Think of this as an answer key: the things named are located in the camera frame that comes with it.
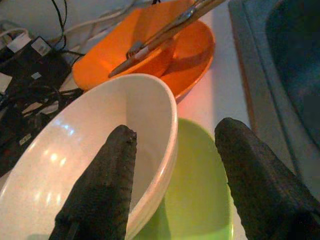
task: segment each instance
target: green bowl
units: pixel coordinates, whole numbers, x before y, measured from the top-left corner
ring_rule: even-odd
[[[135,239],[231,240],[227,182],[213,137],[180,118],[178,156],[168,190]]]

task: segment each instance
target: white label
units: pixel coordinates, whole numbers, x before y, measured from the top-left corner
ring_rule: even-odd
[[[26,141],[28,141],[31,138],[31,134],[28,133],[27,135],[25,135],[20,141],[19,144],[20,146],[22,146],[23,144],[25,144]]]
[[[41,37],[38,37],[37,40],[31,44],[31,47],[41,56],[46,55],[51,50],[51,47]]]
[[[4,93],[11,82],[12,76],[0,72],[0,93]]]
[[[7,47],[12,52],[16,53],[20,49],[22,49],[25,45],[27,45],[31,41],[31,38],[28,36],[27,33],[22,33],[17,36],[12,42],[10,42]]]
[[[41,74],[40,74],[39,72],[36,72],[36,73],[32,74],[31,77],[32,77],[33,79],[38,79],[38,78],[41,77]]]

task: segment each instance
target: stainless steel sink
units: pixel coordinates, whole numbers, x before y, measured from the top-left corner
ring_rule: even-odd
[[[253,130],[320,200],[320,1],[229,10]]]

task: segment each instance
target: white bowl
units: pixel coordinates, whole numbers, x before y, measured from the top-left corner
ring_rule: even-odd
[[[79,97],[27,148],[0,194],[0,239],[48,239],[71,188],[110,132],[137,132],[126,239],[148,222],[168,187],[177,158],[177,106],[157,77],[125,75]]]

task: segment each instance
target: tongs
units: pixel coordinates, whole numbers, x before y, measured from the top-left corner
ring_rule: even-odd
[[[137,41],[126,53],[126,61],[117,66],[109,74],[109,78],[122,73],[141,62],[145,57],[159,47],[164,41],[172,38],[179,31],[192,24],[194,21],[205,15],[207,12],[223,3],[225,0],[196,0],[185,12],[175,20],[168,23],[156,34],[145,42]]]

